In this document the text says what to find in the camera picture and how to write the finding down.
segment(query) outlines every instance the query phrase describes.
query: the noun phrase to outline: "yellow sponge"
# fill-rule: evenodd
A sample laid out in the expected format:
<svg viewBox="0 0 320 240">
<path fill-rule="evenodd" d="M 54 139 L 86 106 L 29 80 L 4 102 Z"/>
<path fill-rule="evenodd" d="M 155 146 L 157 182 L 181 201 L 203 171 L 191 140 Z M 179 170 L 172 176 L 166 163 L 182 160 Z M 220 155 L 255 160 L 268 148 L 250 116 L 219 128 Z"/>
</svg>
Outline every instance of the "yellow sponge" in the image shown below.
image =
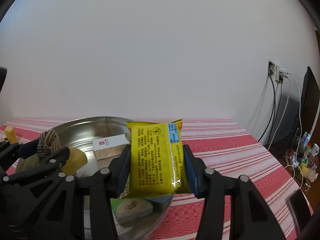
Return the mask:
<svg viewBox="0 0 320 240">
<path fill-rule="evenodd" d="M 70 149 L 70 157 L 66 164 L 61 168 L 61 171 L 67 175 L 73 175 L 81 167 L 88 163 L 87 156 L 79 149 L 68 147 Z"/>
<path fill-rule="evenodd" d="M 16 133 L 14 132 L 14 129 L 12 127 L 7 126 L 4 129 L 4 133 L 5 133 L 5 136 L 9 140 L 10 143 L 17 143 L 18 142 Z"/>
</svg>

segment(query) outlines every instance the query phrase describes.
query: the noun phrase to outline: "white cup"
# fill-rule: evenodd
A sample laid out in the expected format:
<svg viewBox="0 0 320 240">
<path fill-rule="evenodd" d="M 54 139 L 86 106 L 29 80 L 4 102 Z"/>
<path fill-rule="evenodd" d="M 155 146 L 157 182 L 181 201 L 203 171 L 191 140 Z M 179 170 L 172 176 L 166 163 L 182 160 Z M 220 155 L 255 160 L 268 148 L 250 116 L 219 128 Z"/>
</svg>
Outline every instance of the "white cup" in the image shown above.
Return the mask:
<svg viewBox="0 0 320 240">
<path fill-rule="evenodd" d="M 319 146 L 314 144 L 313 148 L 311 150 L 311 154 L 312 154 L 312 156 L 316 156 L 318 153 L 319 153 Z"/>
</svg>

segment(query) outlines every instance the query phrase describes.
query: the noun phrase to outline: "plastic packet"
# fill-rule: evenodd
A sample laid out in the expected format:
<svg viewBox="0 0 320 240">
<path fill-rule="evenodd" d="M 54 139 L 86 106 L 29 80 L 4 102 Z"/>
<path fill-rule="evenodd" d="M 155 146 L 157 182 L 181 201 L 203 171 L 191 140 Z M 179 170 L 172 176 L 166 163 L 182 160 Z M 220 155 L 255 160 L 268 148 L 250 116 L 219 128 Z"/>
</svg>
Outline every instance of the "plastic packet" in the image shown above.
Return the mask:
<svg viewBox="0 0 320 240">
<path fill-rule="evenodd" d="M 182 120 L 128 122 L 127 126 L 132 137 L 128 196 L 190 193 L 180 135 Z"/>
</svg>

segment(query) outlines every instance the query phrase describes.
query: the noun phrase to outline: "pink and white tablecloth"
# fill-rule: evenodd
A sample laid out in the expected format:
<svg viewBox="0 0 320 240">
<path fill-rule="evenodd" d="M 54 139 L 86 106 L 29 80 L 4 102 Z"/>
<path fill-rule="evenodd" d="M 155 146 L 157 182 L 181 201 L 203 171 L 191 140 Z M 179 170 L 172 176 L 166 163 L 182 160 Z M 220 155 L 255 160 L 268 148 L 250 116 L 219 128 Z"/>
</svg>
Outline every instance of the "pink and white tablecloth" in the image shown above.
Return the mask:
<svg viewBox="0 0 320 240">
<path fill-rule="evenodd" d="M 25 143 L 40 133 L 67 120 L 13 119 L 0 126 L 0 138 L 5 127 L 15 128 Z M 297 237 L 293 218 L 285 199 L 299 186 L 290 174 L 256 139 L 236 122 L 227 119 L 183 120 L 183 144 L 188 144 L 196 157 L 204 160 L 222 175 L 237 178 L 246 174 L 265 198 L 288 240 Z M 14 164 L 8 173 L 15 172 Z M 195 239 L 201 219 L 203 199 L 193 194 L 175 195 L 168 215 L 152 239 Z M 229 239 L 230 198 L 225 199 L 224 239 Z"/>
</svg>

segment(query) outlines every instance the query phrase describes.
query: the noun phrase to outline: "silver screw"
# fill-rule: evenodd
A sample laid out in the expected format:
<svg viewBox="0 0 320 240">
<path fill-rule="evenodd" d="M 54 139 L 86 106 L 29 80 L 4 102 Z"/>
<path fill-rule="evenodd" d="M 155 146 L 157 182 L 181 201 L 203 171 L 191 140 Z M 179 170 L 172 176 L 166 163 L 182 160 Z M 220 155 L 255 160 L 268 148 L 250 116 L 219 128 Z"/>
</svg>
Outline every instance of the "silver screw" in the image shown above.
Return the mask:
<svg viewBox="0 0 320 240">
<path fill-rule="evenodd" d="M 73 176 L 73 175 L 69 175 L 66 177 L 67 182 L 72 182 L 74 179 L 75 179 L 75 176 Z"/>
<path fill-rule="evenodd" d="M 247 175 L 241 175 L 240 176 L 240 180 L 243 182 L 248 182 L 249 181 L 249 177 Z"/>
<path fill-rule="evenodd" d="M 65 174 L 64 172 L 59 172 L 58 176 L 59 176 L 60 178 L 63 178 L 63 177 L 66 176 L 66 174 Z"/>
<path fill-rule="evenodd" d="M 214 169 L 213 168 L 205 168 L 205 170 L 204 170 L 204 172 L 206 173 L 206 174 L 213 174 L 214 173 Z"/>
<path fill-rule="evenodd" d="M 109 168 L 102 168 L 102 169 L 100 170 L 100 173 L 101 173 L 101 174 L 108 174 L 109 172 L 110 172 Z"/>
</svg>

